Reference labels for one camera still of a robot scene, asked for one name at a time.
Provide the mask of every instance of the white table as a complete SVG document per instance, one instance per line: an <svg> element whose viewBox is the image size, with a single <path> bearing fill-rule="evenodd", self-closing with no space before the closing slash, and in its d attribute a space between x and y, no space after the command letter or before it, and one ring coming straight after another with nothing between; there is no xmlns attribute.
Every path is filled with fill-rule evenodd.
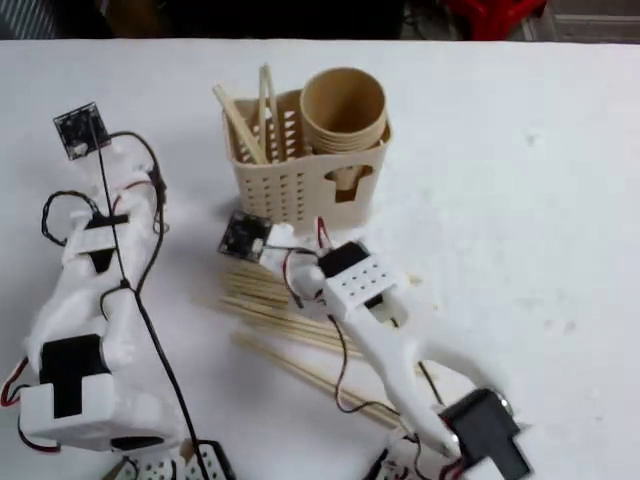
<svg viewBox="0 0 640 480"><path fill-rule="evenodd" d="M0 43L2 375L22 355L21 339L59 274L61 252L39 234L42 204L55 190L82 186L51 119L95 100L109 130L149 139L169 184L171 232L145 298L199 435L222 441L241 480L362 476L385 430L345 417L313 387L231 345L235 322L202 301L220 292L215 249L237 201L210 88L221 82L234 95L255 96L265 61L278 90L335 65L381 80L396 137L368 233L425 279L420 293L445 321L465 325L513 375L513 402L546 437L528 452L540 478L633 476L640 467L637 47ZM287 348L337 374L335 356ZM149 358L146 378L168 389ZM348 382L380 390L371 375L355 376ZM99 478L115 461L74 449L33 454L18 440L17 414L0 412L3 478Z"/></svg>

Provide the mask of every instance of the utensil holder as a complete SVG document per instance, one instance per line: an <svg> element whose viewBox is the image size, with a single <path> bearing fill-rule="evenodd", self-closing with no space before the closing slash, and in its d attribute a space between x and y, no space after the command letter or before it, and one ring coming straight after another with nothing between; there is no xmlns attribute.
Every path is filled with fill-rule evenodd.
<svg viewBox="0 0 640 480"><path fill-rule="evenodd" d="M300 115L301 90L277 97L286 158L278 158L274 124L267 118L267 157L269 165L253 163L246 145L236 135L223 113L229 161L240 189L242 209L274 222L286 222L305 231L313 218L322 216L332 228L349 228L364 223L382 169L387 147L392 139L389 120L382 138L374 147L345 154L312 155L306 141ZM236 100L236 107L259 135L259 100ZM358 170L355 187L341 190L336 182L340 169Z"/></svg>

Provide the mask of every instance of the robotic arm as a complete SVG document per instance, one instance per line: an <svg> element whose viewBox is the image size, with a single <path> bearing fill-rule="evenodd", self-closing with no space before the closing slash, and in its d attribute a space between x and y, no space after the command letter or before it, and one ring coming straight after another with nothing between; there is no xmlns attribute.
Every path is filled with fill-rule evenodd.
<svg viewBox="0 0 640 480"><path fill-rule="evenodd" d="M506 401L508 382L481 347L454 325L433 318L413 301L383 258L360 242L320 249L294 235L288 224L234 214L223 253L259 260L284 278L292 294L322 299L325 313L347 332L380 376L408 432L449 459L459 459L470 480L520 480L532 469L514 441L520 428ZM390 328L390 320L399 328ZM436 412L419 390L415 366L434 360L469 378L476 390Z"/></svg>
<svg viewBox="0 0 640 480"><path fill-rule="evenodd" d="M134 293L123 278L132 287L140 281L156 244L155 215L162 208L153 163L147 155L111 144L94 104L55 122L70 159L94 182L88 203L97 211L77 211L68 239L57 242L64 246L62 274L25 340L28 363L40 384L21 390L20 428L27 435L95 451L171 448L183 438L177 407L118 375L134 362L142 325ZM93 122L89 129L88 122ZM94 144L109 166L113 215L101 213L110 208L98 149L90 148Z"/></svg>

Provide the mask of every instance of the wooden chopstick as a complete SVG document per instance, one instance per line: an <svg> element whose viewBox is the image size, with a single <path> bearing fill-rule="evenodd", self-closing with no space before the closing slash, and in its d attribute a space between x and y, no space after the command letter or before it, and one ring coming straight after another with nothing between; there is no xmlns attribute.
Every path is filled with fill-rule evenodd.
<svg viewBox="0 0 640 480"><path fill-rule="evenodd" d="M222 109L227 114L227 117L233 125L236 133L247 146L247 149L253 157L253 160L259 165L267 165L269 162L267 161L266 155L262 150L260 150L260 145L258 145L258 142L256 142L256 139L251 133L251 130L249 130L247 122L242 117L242 114L238 111L235 104L226 94L226 92L222 88L222 85L216 85L215 87L213 87L213 93L215 93L218 102L220 102Z"/></svg>
<svg viewBox="0 0 640 480"><path fill-rule="evenodd" d="M267 108L267 102L265 99L265 90L266 90L266 85L265 85L265 78L264 78L264 68L260 67L259 70L259 75L260 75L260 99L258 100L258 118L259 118L259 128L260 128L260 140L259 140L259 144L260 144L260 148L262 149L262 151L264 152L265 156L267 155L267 120L266 120L266 108Z"/></svg>
<svg viewBox="0 0 640 480"><path fill-rule="evenodd" d="M262 66L262 73L267 81L267 89L269 90L269 109L271 110L271 122L273 130L276 133L276 145L278 147L278 160L286 162L284 143L282 142L282 129L280 126L280 115L278 114L278 98L273 88L273 79L271 78L271 67L268 63Z"/></svg>

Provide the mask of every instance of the paper cup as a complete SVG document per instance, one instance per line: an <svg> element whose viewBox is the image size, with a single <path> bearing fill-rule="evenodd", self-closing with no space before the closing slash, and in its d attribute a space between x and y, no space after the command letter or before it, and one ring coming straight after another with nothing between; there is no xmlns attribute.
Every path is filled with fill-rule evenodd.
<svg viewBox="0 0 640 480"><path fill-rule="evenodd" d="M387 122L378 81L356 68L335 68L307 82L300 95L305 136L322 153L358 152L376 145ZM353 188L358 168L336 171L339 189Z"/></svg>

